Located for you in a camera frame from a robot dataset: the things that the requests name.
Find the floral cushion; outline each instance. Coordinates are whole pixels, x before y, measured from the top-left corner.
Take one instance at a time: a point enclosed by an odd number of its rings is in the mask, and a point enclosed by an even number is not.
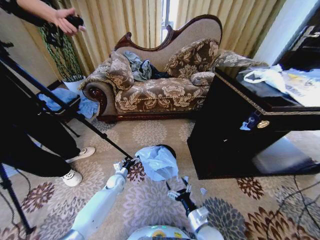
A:
[[[233,51],[219,50],[219,56],[216,58],[213,64],[214,67],[258,67],[268,66],[267,63],[262,61],[255,61],[250,58],[246,58]]]
[[[128,90],[135,81],[131,71],[128,59],[115,51],[111,52],[111,66],[109,71],[106,72],[106,77],[110,79],[118,89]]]
[[[219,43],[215,39],[194,41],[171,56],[164,71],[175,78],[190,79],[192,74],[212,68],[218,48]]]
[[[115,107],[122,113],[199,110],[208,90],[209,86],[195,86],[185,78],[150,79],[119,91]]]
[[[195,86],[210,86],[215,74],[211,71],[197,72],[191,75],[190,81]]]

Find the hand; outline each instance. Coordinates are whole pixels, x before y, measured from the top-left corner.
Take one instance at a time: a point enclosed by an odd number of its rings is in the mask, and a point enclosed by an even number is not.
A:
[[[53,23],[59,27],[65,34],[73,36],[78,32],[78,29],[73,26],[67,19],[67,16],[76,14],[76,9],[74,7],[69,9],[59,9],[56,10]],[[79,26],[79,30],[82,32],[86,31],[84,26]]]

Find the floral patterned carpet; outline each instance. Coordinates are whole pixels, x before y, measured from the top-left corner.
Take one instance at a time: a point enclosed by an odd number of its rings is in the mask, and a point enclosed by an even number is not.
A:
[[[192,184],[191,198],[197,206],[207,207],[209,223],[222,233],[225,240],[266,240],[268,237],[272,240],[320,239],[315,222],[306,211],[301,215],[303,199],[300,194],[288,198],[277,213],[283,199],[297,190],[292,176],[198,180],[186,144],[194,126],[192,121],[172,119],[105,124],[93,120],[92,123],[132,156],[145,146],[171,146],[177,154],[179,176],[188,176]],[[35,232],[26,238],[28,240],[55,240],[63,236],[72,226],[79,210],[114,173],[113,163],[123,157],[76,120],[69,125],[81,135],[76,139],[80,148],[96,147],[94,155],[72,163],[83,175],[81,184],[68,187],[60,178],[26,173],[31,182],[31,193],[25,199],[28,193],[26,180],[19,174],[11,177],[28,221],[36,226]],[[318,131],[291,132],[288,138],[306,154],[320,160]],[[50,164],[54,163],[46,162],[46,167],[49,168]],[[298,176],[297,182],[300,188],[305,188],[319,181],[319,178],[319,174]],[[175,190],[183,187],[182,181],[177,178],[170,179],[169,184]],[[200,188],[205,188],[207,193],[202,195]],[[316,186],[303,192],[305,202],[309,204],[308,210],[318,224],[320,205],[313,201],[319,189],[320,186]],[[136,229],[155,224],[172,225],[190,232],[183,206],[167,197],[167,191],[164,181],[151,181],[141,163],[136,164],[127,176],[125,189],[118,196],[107,220],[90,239],[125,240]],[[1,192],[8,197],[6,191],[1,189]],[[23,230],[20,238],[17,228],[11,225],[12,214],[2,199],[0,206],[0,240],[24,239]],[[17,213],[14,220],[16,223],[20,221]]]

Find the gold knob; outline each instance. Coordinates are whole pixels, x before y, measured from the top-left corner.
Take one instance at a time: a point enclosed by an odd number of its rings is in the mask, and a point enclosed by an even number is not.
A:
[[[268,120],[263,120],[258,123],[257,128],[263,129],[263,128],[267,127],[269,124],[270,124],[270,122]]]

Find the white sneaker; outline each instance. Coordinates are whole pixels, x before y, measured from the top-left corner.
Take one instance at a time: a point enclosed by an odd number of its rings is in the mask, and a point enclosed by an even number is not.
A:
[[[61,178],[63,182],[69,187],[75,187],[82,181],[82,175],[79,172],[72,169]]]
[[[96,149],[92,146],[88,146],[88,147],[85,147],[85,148],[81,148],[80,149],[80,153],[78,156],[75,156],[73,158],[70,158],[68,160],[65,160],[68,164],[76,161],[76,160],[79,160],[79,159],[84,159],[84,158],[87,158],[87,157],[90,157],[92,154],[94,154],[96,151]]]

